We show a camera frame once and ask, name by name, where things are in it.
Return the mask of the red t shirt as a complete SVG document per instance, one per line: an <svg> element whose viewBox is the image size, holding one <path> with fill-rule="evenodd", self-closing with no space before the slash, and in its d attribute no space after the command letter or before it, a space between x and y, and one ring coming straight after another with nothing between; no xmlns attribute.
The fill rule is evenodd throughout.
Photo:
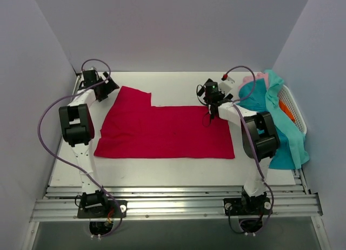
<svg viewBox="0 0 346 250"><path fill-rule="evenodd" d="M94 155L109 159L234 159L226 120L207 122L203 106L153 106L151 94L120 88Z"/></svg>

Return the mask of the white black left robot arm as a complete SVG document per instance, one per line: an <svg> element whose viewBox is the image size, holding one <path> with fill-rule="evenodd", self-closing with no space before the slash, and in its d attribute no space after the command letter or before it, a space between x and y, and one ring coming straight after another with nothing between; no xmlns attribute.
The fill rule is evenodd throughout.
<svg viewBox="0 0 346 250"><path fill-rule="evenodd" d="M92 156L95 129L89 107L94 102L107 99L110 93L119 89L107 72L104 72L103 76L105 79L99 76L94 67L83 70L79 95L67 106L60 107L58 111L63 139L72 149L82 182L82 195L79 196L80 209L90 210L96 217L103 217L108 213L109 200L94 183L97 180Z"/></svg>

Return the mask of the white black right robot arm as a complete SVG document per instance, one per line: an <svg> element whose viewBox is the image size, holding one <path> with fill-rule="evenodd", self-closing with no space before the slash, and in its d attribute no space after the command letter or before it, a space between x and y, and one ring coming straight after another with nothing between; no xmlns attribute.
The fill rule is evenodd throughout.
<svg viewBox="0 0 346 250"><path fill-rule="evenodd" d="M202 104L208 107L210 119L218 117L241 128L245 154L255 160L243 185L247 196L240 200L242 211L251 214L260 206L257 197L266 191L269 162L262 164L261 160L275 156L280 140L268 111L248 110L231 101L233 84L232 79L218 83L209 78L197 90L197 96L203 98Z"/></svg>

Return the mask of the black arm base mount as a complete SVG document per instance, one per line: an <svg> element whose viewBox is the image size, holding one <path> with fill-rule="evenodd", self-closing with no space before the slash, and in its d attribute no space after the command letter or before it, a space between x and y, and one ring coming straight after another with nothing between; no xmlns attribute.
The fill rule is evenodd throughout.
<svg viewBox="0 0 346 250"><path fill-rule="evenodd" d="M121 207L121 211L115 205L114 201L109 200L108 207L102 205L87 209L79 207L77 217L79 219L125 218L127 215L128 202L126 200L118 200L117 202Z"/></svg>

